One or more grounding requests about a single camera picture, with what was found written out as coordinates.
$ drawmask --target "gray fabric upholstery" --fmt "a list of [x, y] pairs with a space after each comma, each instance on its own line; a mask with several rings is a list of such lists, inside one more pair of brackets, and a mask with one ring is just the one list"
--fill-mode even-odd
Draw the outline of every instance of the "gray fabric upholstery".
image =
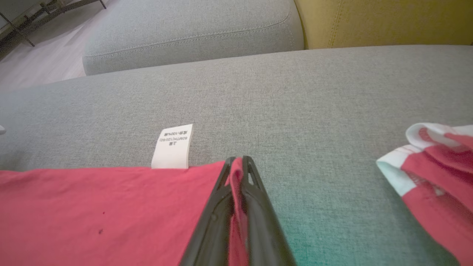
[[255, 160], [300, 266], [454, 265], [375, 165], [413, 123], [473, 124], [473, 46], [385, 46], [113, 72], [0, 95], [0, 168]]
[[87, 43], [87, 75], [304, 49], [293, 0], [121, 1]]

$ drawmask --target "red t-shirt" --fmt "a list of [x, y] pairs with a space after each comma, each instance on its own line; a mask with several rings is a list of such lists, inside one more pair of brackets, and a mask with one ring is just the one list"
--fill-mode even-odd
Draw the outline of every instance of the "red t-shirt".
[[223, 164], [0, 171], [0, 265], [178, 265]]

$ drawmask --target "yellow chair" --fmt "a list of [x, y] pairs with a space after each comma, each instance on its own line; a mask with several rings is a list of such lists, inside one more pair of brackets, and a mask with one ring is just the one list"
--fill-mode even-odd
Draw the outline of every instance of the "yellow chair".
[[306, 49], [473, 43], [473, 0], [295, 0]]

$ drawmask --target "white label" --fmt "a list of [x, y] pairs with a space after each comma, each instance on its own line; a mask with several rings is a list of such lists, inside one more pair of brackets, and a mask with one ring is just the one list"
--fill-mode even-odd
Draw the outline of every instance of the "white label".
[[171, 127], [161, 131], [154, 149], [151, 168], [189, 168], [192, 125]]

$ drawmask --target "wooden floor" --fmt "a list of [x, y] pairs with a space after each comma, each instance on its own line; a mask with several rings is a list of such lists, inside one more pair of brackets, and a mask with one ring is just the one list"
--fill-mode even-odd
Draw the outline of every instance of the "wooden floor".
[[59, 15], [22, 39], [0, 47], [0, 90], [16, 90], [85, 76], [82, 54], [92, 30], [118, 0], [99, 1]]

